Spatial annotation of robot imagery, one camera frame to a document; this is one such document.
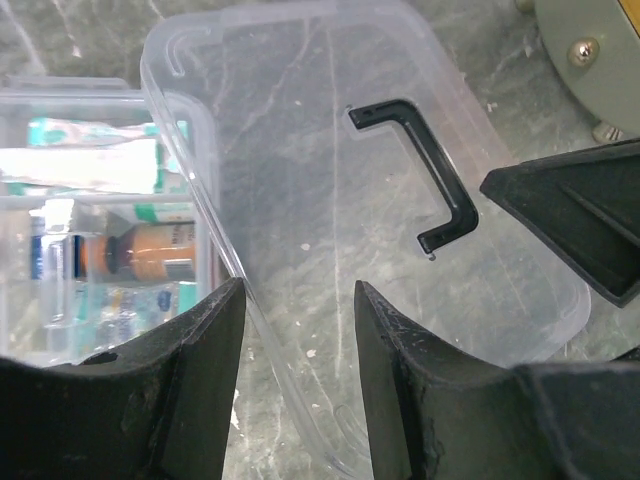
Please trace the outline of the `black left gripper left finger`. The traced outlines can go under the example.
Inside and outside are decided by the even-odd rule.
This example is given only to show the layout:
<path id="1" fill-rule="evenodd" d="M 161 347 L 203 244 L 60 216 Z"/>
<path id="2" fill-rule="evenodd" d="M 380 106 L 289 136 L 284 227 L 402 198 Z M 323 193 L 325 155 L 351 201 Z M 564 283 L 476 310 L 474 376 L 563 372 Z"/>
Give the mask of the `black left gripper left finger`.
<path id="1" fill-rule="evenodd" d="M 5 479 L 218 479 L 245 326 L 232 278 L 78 365 L 1 363 Z"/>

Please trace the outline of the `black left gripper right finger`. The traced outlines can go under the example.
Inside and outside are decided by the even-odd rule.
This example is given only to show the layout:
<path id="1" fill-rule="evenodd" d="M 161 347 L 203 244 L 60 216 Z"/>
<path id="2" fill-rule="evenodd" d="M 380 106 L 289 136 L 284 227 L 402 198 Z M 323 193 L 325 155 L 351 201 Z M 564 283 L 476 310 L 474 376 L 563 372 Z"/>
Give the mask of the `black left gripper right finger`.
<path id="1" fill-rule="evenodd" d="M 355 285 L 361 389 L 378 479 L 635 479 L 639 353 L 501 368 Z"/>

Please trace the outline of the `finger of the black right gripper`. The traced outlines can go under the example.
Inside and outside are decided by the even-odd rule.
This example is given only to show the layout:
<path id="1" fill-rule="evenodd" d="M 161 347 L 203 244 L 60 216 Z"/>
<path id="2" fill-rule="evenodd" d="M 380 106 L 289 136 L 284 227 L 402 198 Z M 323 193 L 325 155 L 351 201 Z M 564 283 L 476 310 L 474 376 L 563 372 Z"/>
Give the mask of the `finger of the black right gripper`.
<path id="1" fill-rule="evenodd" d="M 607 301 L 638 296 L 638 140 L 495 169 L 480 190 Z"/>

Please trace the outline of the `brown syrup bottle orange cap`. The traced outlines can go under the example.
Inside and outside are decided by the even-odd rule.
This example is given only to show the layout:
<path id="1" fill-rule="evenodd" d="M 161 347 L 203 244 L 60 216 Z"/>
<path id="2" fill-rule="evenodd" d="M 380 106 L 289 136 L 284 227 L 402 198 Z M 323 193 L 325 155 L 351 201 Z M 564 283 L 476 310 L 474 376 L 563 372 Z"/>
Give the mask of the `brown syrup bottle orange cap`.
<path id="1" fill-rule="evenodd" d="M 78 236 L 74 274 L 102 281 L 193 281 L 195 240 L 193 223 L 140 224 L 119 236 Z"/>

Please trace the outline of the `clear box lid black handle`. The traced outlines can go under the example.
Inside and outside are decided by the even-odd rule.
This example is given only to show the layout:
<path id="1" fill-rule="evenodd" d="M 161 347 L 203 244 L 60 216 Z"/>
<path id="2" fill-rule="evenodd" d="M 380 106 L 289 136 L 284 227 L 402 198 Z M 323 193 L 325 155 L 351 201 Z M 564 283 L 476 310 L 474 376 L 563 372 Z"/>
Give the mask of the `clear box lid black handle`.
<path id="1" fill-rule="evenodd" d="M 357 281 L 457 348 L 544 361 L 591 294 L 479 190 L 512 159 L 426 21 L 401 1 L 302 1 L 170 17 L 140 60 L 309 452 L 372 477 Z"/>

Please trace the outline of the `white teal swab packet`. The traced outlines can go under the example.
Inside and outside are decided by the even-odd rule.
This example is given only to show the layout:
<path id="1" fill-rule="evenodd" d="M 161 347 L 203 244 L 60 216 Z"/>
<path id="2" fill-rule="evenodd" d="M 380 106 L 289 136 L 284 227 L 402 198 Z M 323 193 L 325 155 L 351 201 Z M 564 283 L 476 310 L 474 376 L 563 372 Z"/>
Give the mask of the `white teal swab packet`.
<path id="1" fill-rule="evenodd" d="M 105 122 L 35 117 L 28 123 L 27 144 L 35 147 L 109 146 L 146 138 L 159 138 L 153 123 L 114 126 Z"/>

